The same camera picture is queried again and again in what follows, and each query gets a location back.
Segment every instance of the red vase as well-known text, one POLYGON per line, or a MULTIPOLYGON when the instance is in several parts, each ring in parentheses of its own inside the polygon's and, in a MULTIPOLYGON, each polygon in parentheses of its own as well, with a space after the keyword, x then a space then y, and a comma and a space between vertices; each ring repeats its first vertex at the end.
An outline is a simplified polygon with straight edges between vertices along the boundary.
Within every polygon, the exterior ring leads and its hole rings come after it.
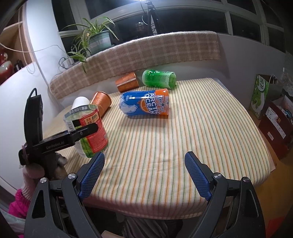
POLYGON ((0 65, 7 61, 8 55, 5 51, 5 48, 0 48, 0 65))
POLYGON ((4 62, 0 66, 0 85, 12 75, 13 66, 10 61, 4 62))

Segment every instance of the green plastic bottle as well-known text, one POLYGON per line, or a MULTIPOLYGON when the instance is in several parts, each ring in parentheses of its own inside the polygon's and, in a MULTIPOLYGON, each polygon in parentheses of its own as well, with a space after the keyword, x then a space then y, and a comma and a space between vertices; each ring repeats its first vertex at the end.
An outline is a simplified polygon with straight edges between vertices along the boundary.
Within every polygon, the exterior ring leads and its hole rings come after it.
POLYGON ((142 82, 145 86, 174 89, 176 75, 174 72, 156 71, 147 69, 142 74, 142 82))

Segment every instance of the hand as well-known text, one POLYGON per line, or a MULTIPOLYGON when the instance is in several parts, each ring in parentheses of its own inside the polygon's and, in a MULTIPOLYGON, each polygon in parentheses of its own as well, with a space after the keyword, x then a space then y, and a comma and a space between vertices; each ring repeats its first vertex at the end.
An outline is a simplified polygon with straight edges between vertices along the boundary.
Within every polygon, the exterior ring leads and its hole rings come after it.
MULTIPOLYGON (((59 153, 54 153, 52 156, 58 156, 57 168, 55 169, 54 176, 51 180, 63 179, 67 176, 67 172, 64 165, 67 164, 67 159, 59 153)), ((45 176, 45 171, 42 166, 36 163, 26 165, 23 169, 24 185, 21 187, 22 195, 29 201, 31 201, 35 188, 39 180, 45 176)))

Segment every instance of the textured blue pad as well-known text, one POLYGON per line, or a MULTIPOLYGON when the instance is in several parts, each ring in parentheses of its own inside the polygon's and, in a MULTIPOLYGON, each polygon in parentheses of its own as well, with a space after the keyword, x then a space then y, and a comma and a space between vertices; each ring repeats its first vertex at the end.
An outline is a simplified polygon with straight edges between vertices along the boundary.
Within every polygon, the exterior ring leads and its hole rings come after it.
POLYGON ((189 153, 185 154, 184 163, 198 193, 209 201, 212 197, 209 190, 209 182, 189 153))
POLYGON ((87 198, 91 194, 104 165, 105 155, 100 153, 80 183, 80 192, 78 197, 81 200, 87 198))

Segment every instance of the checkered cloth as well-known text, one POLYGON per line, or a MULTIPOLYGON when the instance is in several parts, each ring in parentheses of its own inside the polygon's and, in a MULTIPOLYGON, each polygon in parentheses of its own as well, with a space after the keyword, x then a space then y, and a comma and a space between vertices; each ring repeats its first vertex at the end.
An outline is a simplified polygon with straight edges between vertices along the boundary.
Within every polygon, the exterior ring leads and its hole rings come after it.
MULTIPOLYGON (((109 137, 105 166, 87 203, 141 218, 200 215, 206 201, 185 168, 187 151, 228 179, 248 176, 258 185, 267 178, 266 145, 245 108, 229 92, 206 78, 178 81, 169 94, 168 117, 127 117, 118 107, 120 93, 110 94, 112 106, 102 118, 109 137)), ((63 116, 69 109, 54 119, 44 138, 66 129, 63 116)), ((74 147, 60 153, 68 158, 68 173, 90 160, 74 147)))
POLYGON ((79 89, 128 72, 185 61, 218 60, 217 34, 191 31, 161 34, 132 40, 107 49, 52 79, 50 90, 61 99, 79 89))

